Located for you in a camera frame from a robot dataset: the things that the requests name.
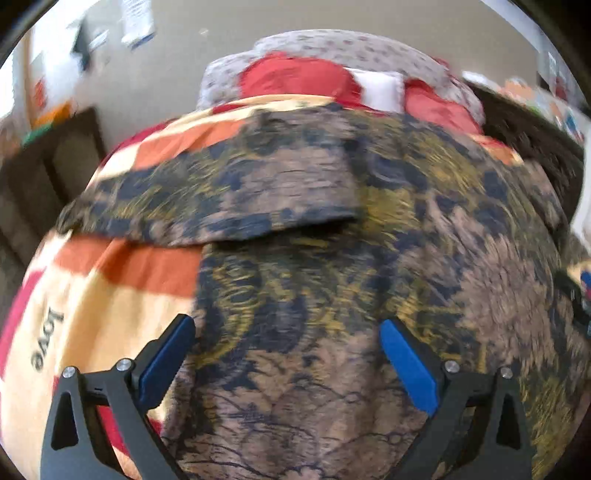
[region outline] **red pillow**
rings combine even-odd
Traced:
[[[361,87],[341,65],[328,60],[269,53],[240,75],[242,98],[299,93],[361,102]]]
[[[419,120],[465,134],[480,135],[480,125],[466,107],[439,97],[422,80],[408,80],[405,84],[404,110]]]

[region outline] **brown patterned cloth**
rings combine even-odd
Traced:
[[[379,346],[393,317],[465,370],[511,366],[542,478],[589,347],[552,284],[563,213],[527,174],[409,116],[260,112],[235,138],[98,183],[58,227],[215,241],[162,433],[191,478],[386,475],[426,420]]]

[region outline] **beige wall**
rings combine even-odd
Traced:
[[[384,35],[446,59],[456,72],[535,81],[534,48],[480,0],[152,0],[157,34],[135,51],[120,44],[117,4],[102,0],[90,10],[92,23],[111,31],[111,61],[77,88],[81,106],[98,107],[108,147],[191,111],[210,61],[287,30]]]

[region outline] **metal screw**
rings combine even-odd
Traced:
[[[451,374],[457,374],[460,371],[460,364],[455,360],[448,360],[445,362],[445,370]]]
[[[511,370],[509,367],[501,367],[501,376],[507,380],[510,380],[513,378],[513,370]]]
[[[64,371],[61,373],[64,378],[72,378],[76,373],[75,367],[65,367]]]
[[[125,372],[131,368],[131,360],[129,358],[122,358],[117,362],[117,370]]]

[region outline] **cloth fold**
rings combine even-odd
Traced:
[[[357,218],[345,148],[354,129],[341,110],[261,111],[227,141],[90,187],[57,231],[172,246]]]

